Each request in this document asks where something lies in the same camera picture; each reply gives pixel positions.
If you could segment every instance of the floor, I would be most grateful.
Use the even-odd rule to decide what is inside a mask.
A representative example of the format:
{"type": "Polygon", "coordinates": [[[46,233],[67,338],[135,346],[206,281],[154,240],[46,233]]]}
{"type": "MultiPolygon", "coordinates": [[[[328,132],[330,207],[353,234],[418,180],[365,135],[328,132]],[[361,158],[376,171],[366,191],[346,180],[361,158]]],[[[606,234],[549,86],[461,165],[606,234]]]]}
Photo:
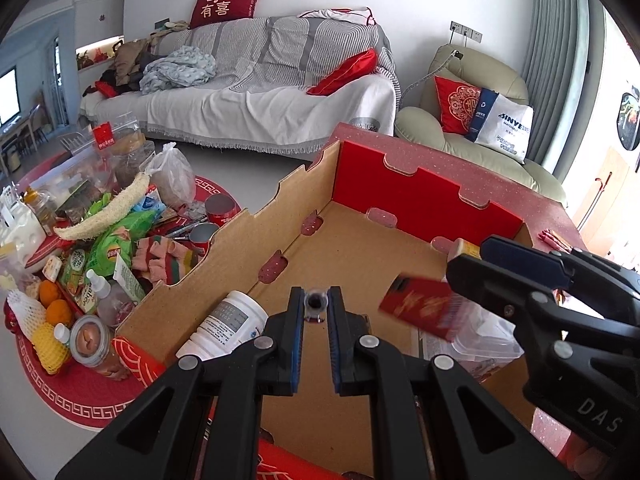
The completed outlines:
{"type": "MultiPolygon", "coordinates": [[[[178,146],[194,172],[220,184],[238,203],[255,213],[276,193],[278,182],[301,161],[267,153],[217,150],[192,144],[178,146]]],[[[156,144],[156,151],[161,143],[156,144]]],[[[17,182],[31,168],[61,153],[52,139],[24,158],[12,175],[17,182]]],[[[6,185],[6,179],[0,181],[6,185]]],[[[75,427],[50,410],[37,396],[18,359],[15,337],[0,327],[0,428],[37,480],[52,480],[95,433],[75,427]]]]}

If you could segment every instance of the orange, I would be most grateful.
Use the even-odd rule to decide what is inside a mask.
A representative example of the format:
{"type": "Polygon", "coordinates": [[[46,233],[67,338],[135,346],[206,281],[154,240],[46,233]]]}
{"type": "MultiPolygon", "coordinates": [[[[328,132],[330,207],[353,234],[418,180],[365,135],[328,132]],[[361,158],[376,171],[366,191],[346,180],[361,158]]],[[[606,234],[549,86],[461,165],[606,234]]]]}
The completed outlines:
{"type": "Polygon", "coordinates": [[[47,323],[56,326],[58,323],[66,325],[71,328],[74,322],[74,314],[71,312],[71,307],[65,300],[54,300],[47,307],[46,318],[47,323]]]}
{"type": "Polygon", "coordinates": [[[40,283],[39,293],[40,303],[42,303],[42,306],[44,306],[44,308],[47,308],[52,301],[56,301],[62,298],[62,293],[60,292],[58,286],[55,283],[50,282],[49,280],[43,280],[43,282],[40,283]]]}

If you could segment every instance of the sofa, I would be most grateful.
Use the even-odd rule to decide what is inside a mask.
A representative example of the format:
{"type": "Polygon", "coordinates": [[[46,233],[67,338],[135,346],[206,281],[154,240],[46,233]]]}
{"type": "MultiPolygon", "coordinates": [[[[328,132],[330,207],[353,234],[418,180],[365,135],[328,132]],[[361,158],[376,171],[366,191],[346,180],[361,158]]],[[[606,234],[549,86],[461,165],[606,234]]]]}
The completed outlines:
{"type": "MultiPolygon", "coordinates": [[[[462,60],[454,57],[438,74],[440,77],[466,82],[478,88],[489,88],[515,103],[529,104],[527,85],[515,70],[471,48],[450,44],[441,46],[431,64],[430,72],[446,62],[454,50],[459,50],[464,55],[462,60]]],[[[495,171],[566,206],[566,194],[562,185],[542,166],[531,160],[520,164],[499,152],[479,146],[462,135],[443,132],[439,122],[440,113],[435,82],[431,78],[425,83],[420,107],[405,107],[396,115],[395,133],[402,139],[435,148],[495,171]]]]}
{"type": "Polygon", "coordinates": [[[295,156],[319,150],[335,125],[393,135],[400,95],[388,39],[379,25],[323,19],[243,18],[172,32],[153,54],[198,47],[216,60],[209,82],[188,88],[82,99],[92,123],[133,112],[149,137],[295,156]],[[306,91],[370,48],[374,73],[329,96],[306,91]]]}

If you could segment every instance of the power outlet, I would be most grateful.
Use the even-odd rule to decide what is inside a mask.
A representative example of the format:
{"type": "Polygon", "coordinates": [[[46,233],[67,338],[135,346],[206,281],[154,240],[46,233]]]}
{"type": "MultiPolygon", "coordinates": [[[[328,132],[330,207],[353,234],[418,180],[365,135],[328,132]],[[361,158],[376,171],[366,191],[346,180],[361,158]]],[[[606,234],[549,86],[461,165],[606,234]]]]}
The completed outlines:
{"type": "Polygon", "coordinates": [[[453,32],[455,32],[456,34],[459,34],[460,36],[469,38],[470,40],[474,40],[474,41],[477,41],[478,43],[482,43],[482,34],[480,34],[476,30],[473,30],[470,27],[467,27],[466,25],[461,25],[460,23],[457,23],[457,22],[451,22],[451,26],[449,27],[449,30],[452,30],[453,32]]]}

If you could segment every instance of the screw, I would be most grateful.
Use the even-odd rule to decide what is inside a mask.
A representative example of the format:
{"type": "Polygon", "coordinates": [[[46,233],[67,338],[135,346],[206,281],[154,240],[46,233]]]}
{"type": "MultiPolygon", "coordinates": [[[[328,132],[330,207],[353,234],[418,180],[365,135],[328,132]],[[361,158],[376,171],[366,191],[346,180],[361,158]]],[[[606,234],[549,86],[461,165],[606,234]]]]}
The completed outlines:
{"type": "Polygon", "coordinates": [[[566,341],[556,341],[554,343],[554,352],[561,359],[568,359],[574,354],[574,349],[566,341]]]}
{"type": "Polygon", "coordinates": [[[375,348],[380,344],[380,339],[374,335],[364,335],[360,338],[360,344],[364,348],[375,348]]]}
{"type": "Polygon", "coordinates": [[[538,303],[544,304],[549,302],[549,298],[542,292],[538,292],[538,291],[532,292],[531,297],[533,298],[533,301],[537,301],[538,303]]]}
{"type": "Polygon", "coordinates": [[[185,355],[178,361],[181,370],[193,370],[198,366],[198,358],[195,355],[185,355]]]}
{"type": "Polygon", "coordinates": [[[433,360],[433,364],[440,370],[451,370],[453,368],[453,359],[448,355],[438,355],[433,360]]]}
{"type": "Polygon", "coordinates": [[[254,346],[260,350],[267,350],[273,346],[273,339],[268,335],[261,335],[254,340],[254,346]]]}

